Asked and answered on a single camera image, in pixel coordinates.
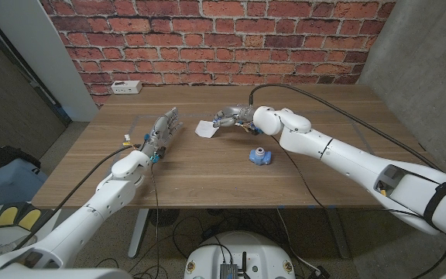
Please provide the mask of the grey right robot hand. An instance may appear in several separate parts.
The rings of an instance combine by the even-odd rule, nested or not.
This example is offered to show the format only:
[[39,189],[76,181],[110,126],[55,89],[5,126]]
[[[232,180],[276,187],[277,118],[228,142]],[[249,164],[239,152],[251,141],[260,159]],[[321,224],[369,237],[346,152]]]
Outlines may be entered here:
[[218,111],[213,119],[213,127],[233,126],[238,122],[251,122],[256,108],[252,105],[230,105]]

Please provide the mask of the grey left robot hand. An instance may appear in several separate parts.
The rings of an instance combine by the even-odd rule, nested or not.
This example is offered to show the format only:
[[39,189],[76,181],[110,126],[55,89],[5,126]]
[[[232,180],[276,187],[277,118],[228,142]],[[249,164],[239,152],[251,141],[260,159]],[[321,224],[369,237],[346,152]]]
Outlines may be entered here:
[[155,121],[141,151],[148,157],[153,157],[160,150],[165,150],[182,125],[178,121],[178,108],[173,107]]

